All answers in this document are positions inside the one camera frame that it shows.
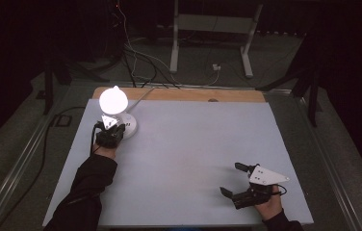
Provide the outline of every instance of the lamp base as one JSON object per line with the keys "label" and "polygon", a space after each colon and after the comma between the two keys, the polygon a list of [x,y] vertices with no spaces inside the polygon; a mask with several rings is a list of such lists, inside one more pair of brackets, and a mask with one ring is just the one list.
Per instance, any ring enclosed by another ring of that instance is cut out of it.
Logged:
{"label": "lamp base", "polygon": [[126,130],[124,131],[123,139],[126,140],[133,137],[133,135],[137,132],[136,119],[132,115],[126,113],[117,114],[115,116],[120,120],[120,122],[126,125]]}

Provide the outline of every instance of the light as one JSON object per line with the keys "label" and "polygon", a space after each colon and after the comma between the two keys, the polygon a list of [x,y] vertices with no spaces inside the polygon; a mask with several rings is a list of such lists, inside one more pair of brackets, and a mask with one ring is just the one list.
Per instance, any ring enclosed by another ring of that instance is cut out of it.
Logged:
{"label": "light", "polygon": [[123,90],[120,90],[118,86],[115,86],[112,89],[107,89],[102,92],[99,103],[103,113],[116,115],[127,108],[129,101]]}

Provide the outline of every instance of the dark background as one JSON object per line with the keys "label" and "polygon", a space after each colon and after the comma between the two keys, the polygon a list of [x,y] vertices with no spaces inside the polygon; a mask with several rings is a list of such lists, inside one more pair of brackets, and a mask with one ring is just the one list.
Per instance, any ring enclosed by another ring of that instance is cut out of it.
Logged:
{"label": "dark background", "polygon": [[[156,30],[157,24],[172,23],[172,1],[121,2],[129,23],[152,40],[162,35]],[[234,7],[231,1],[205,1],[205,8],[200,8],[201,4],[197,7],[196,1],[181,2],[180,11],[186,12],[253,12],[251,8]],[[233,3],[240,6],[243,1]],[[112,35],[107,52],[96,45],[100,38],[114,33],[109,31],[112,27],[104,26],[106,21],[120,23],[109,18],[109,7],[104,0],[0,0],[0,127],[31,93],[30,80],[43,72],[44,56],[49,55],[44,47],[56,46],[75,61],[117,52],[117,35]],[[327,90],[362,157],[362,1],[270,2],[263,9],[258,31],[264,36],[277,32],[305,37],[291,70],[307,63],[318,65],[320,86]]]}

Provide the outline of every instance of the black sleeve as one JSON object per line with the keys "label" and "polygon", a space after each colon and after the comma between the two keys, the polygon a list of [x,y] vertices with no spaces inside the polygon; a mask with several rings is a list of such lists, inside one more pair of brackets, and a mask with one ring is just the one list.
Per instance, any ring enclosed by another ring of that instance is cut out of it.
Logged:
{"label": "black sleeve", "polygon": [[289,221],[283,210],[280,214],[268,220],[263,220],[263,222],[268,227],[268,231],[303,231],[301,224],[296,220]]}
{"label": "black sleeve", "polygon": [[70,193],[44,230],[96,230],[102,210],[99,195],[112,184],[116,168],[114,160],[91,155],[78,168]]}

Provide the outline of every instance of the white tabletop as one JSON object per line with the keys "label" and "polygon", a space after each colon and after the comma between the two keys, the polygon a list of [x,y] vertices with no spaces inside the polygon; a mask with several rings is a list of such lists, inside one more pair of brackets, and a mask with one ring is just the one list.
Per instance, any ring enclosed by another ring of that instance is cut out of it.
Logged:
{"label": "white tabletop", "polygon": [[[282,183],[289,219],[312,223],[296,173],[268,103],[146,100],[131,112],[137,133],[117,151],[114,182],[102,194],[99,225],[112,227],[254,225],[254,208],[236,210],[220,193],[248,188],[236,162],[290,177]],[[91,99],[54,192],[45,225],[88,158],[91,130],[102,112]]]}

